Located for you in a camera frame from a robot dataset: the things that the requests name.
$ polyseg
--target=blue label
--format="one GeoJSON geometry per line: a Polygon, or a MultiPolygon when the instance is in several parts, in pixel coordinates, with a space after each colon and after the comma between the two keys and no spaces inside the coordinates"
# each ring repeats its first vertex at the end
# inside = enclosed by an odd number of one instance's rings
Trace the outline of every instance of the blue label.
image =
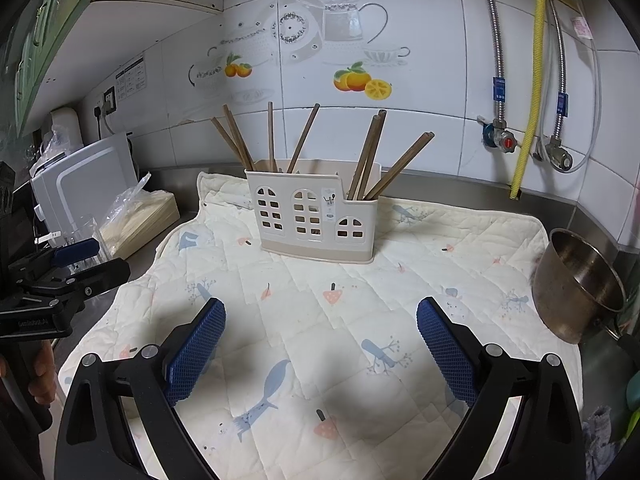
{"type": "Polygon", "coordinates": [[[503,77],[494,77],[494,101],[504,102],[506,93],[506,84],[503,77]]]}
{"type": "Polygon", "coordinates": [[[565,92],[558,92],[558,110],[556,110],[556,113],[561,114],[564,117],[568,116],[569,94],[565,92]]]}

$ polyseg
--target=chopstick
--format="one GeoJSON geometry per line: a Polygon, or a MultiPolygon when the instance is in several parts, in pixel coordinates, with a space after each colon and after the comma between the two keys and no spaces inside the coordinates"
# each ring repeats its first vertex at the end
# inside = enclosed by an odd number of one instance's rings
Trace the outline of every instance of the chopstick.
{"type": "Polygon", "coordinates": [[[231,135],[233,135],[236,146],[238,147],[238,152],[242,159],[242,164],[247,169],[247,171],[253,171],[254,163],[252,162],[249,150],[244,143],[244,139],[242,138],[242,134],[240,133],[240,128],[238,128],[238,124],[236,124],[236,119],[234,118],[234,115],[231,113],[231,110],[229,110],[229,107],[227,105],[224,105],[222,109],[225,113],[226,122],[229,123],[231,135]]]}
{"type": "Polygon", "coordinates": [[[276,164],[275,150],[273,145],[273,103],[267,103],[267,117],[269,122],[269,171],[278,173],[278,165],[276,164]]]}
{"type": "Polygon", "coordinates": [[[398,176],[398,173],[404,170],[406,165],[412,161],[414,156],[420,153],[421,149],[423,149],[429,142],[431,142],[431,139],[433,139],[433,137],[435,137],[435,135],[433,135],[433,132],[425,132],[420,137],[418,137],[418,140],[416,140],[412,144],[412,146],[404,152],[404,154],[398,159],[398,161],[391,168],[389,168],[389,171],[385,173],[385,176],[383,176],[371,189],[371,191],[367,193],[366,197],[364,197],[364,200],[376,200],[380,193],[385,190],[386,186],[391,184],[391,181],[395,179],[396,176],[398,176]]]}
{"type": "Polygon", "coordinates": [[[376,114],[371,118],[369,131],[367,132],[367,137],[364,140],[364,145],[362,147],[362,151],[360,152],[360,158],[358,159],[358,164],[356,165],[356,172],[353,174],[351,187],[349,188],[349,192],[347,193],[347,200],[353,200],[353,197],[356,195],[356,190],[358,189],[358,184],[360,183],[360,177],[362,176],[362,170],[364,169],[364,164],[367,161],[367,157],[369,156],[371,143],[373,142],[373,137],[375,131],[378,129],[379,123],[380,116],[376,114]]]}
{"type": "Polygon", "coordinates": [[[220,133],[220,136],[223,139],[225,139],[225,142],[231,148],[231,151],[234,152],[234,155],[238,158],[238,160],[240,161],[240,164],[244,166],[244,162],[242,162],[242,157],[240,156],[240,152],[238,152],[238,147],[234,143],[234,140],[231,137],[229,137],[229,134],[226,132],[225,127],[215,117],[210,118],[210,121],[218,130],[218,132],[220,133]]]}
{"type": "Polygon", "coordinates": [[[302,130],[302,134],[298,139],[298,145],[296,146],[296,150],[293,152],[293,156],[291,157],[291,161],[289,163],[289,167],[287,168],[287,173],[293,173],[293,169],[296,167],[296,162],[298,161],[298,157],[300,156],[300,151],[302,150],[302,145],[305,143],[306,136],[311,129],[311,125],[314,123],[314,119],[316,118],[316,114],[320,109],[320,105],[318,103],[315,104],[314,109],[311,110],[311,114],[309,115],[308,120],[306,121],[305,128],[302,130]]]}
{"type": "Polygon", "coordinates": [[[360,181],[357,200],[363,200],[364,193],[367,190],[371,167],[373,166],[373,160],[376,158],[376,150],[378,149],[378,143],[380,142],[380,135],[382,135],[382,128],[385,125],[386,110],[379,110],[378,116],[380,117],[380,120],[378,121],[378,127],[372,135],[371,146],[369,148],[369,153],[367,154],[367,161],[365,162],[364,169],[362,170],[362,180],[360,181]]]}

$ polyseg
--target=metal screw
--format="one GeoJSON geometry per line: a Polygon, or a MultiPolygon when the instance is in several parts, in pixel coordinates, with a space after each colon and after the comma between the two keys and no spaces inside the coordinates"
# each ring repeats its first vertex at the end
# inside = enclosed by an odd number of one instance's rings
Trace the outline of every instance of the metal screw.
{"type": "Polygon", "coordinates": [[[491,357],[500,357],[502,355],[502,348],[495,343],[489,343],[484,349],[491,357]]]}
{"type": "Polygon", "coordinates": [[[91,366],[95,363],[95,354],[87,354],[82,358],[82,366],[91,366]]]}
{"type": "Polygon", "coordinates": [[[140,352],[145,359],[151,359],[158,354],[158,347],[156,345],[147,345],[140,352]]]}
{"type": "Polygon", "coordinates": [[[552,366],[560,366],[560,358],[556,354],[546,356],[546,362],[552,366]]]}

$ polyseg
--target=yellow hose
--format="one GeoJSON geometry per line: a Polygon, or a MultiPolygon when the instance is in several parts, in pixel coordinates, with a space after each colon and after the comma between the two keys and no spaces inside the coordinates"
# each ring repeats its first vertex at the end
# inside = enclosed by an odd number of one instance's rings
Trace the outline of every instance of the yellow hose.
{"type": "Polygon", "coordinates": [[[529,122],[524,140],[520,146],[520,155],[516,171],[513,173],[511,181],[511,193],[509,198],[518,199],[518,192],[522,184],[524,170],[529,160],[531,143],[538,127],[538,117],[540,116],[540,101],[542,99],[542,57],[543,40],[545,35],[545,4],[546,0],[536,0],[536,13],[533,21],[533,84],[531,88],[531,105],[529,108],[529,122]]]}

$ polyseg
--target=white quilted fabric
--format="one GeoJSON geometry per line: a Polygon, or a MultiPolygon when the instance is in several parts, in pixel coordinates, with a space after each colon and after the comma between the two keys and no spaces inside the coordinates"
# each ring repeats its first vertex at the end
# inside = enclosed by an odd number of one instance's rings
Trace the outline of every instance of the white quilted fabric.
{"type": "MultiPolygon", "coordinates": [[[[537,219],[382,198],[373,263],[339,265],[261,251],[245,180],[201,173],[198,192],[197,217],[120,287],[60,380],[68,390],[88,352],[112,360],[160,344],[209,294],[220,298],[225,333],[176,410],[221,479],[421,479],[466,410],[417,331],[426,296],[512,357],[558,354],[581,407],[578,348],[543,325],[531,300],[547,244],[537,219]]],[[[516,406],[478,477],[497,463],[516,406]]],[[[140,420],[131,427],[149,474],[165,478],[140,420]]]]}

